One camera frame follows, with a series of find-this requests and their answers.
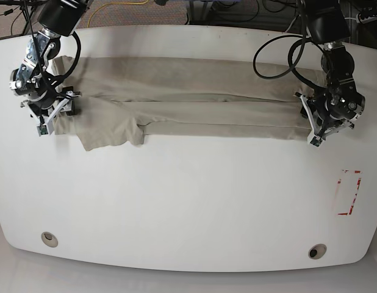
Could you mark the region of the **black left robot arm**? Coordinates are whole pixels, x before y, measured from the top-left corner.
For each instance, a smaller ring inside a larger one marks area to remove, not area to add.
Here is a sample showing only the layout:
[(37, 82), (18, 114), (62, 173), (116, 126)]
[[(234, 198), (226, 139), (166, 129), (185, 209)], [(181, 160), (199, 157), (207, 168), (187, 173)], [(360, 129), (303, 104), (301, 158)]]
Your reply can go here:
[[(342, 41), (350, 37), (350, 30), (338, 1), (297, 1), (301, 17), (302, 35), (290, 47), (288, 69), (274, 76), (281, 78), (292, 73), (313, 89), (312, 97), (295, 93), (303, 104), (301, 115), (309, 120), (312, 131), (307, 142), (319, 147), (326, 138), (345, 128), (363, 114), (365, 97), (356, 88), (353, 78), (354, 60)], [(324, 87), (314, 84), (296, 70), (306, 43), (312, 43), (322, 53), (321, 68), (326, 75)]]

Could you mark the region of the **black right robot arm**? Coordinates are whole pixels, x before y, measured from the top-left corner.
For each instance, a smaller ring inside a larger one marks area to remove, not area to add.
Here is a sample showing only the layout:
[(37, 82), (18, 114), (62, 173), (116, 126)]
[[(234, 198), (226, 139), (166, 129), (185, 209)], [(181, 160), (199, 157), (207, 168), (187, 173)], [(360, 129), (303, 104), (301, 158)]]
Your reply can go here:
[[(54, 132), (54, 119), (64, 113), (77, 114), (74, 100), (81, 96), (72, 86), (58, 91), (74, 71), (81, 54), (81, 41), (75, 32), (91, 1), (48, 1), (38, 17), (42, 29), (31, 33), (26, 55), (19, 68), (12, 71), (9, 86), (16, 96), (25, 96), (21, 107), (28, 109), (36, 122), (38, 135)], [(47, 72), (49, 62), (61, 48), (60, 38), (72, 36), (76, 41), (76, 55), (69, 70), (54, 76)]]

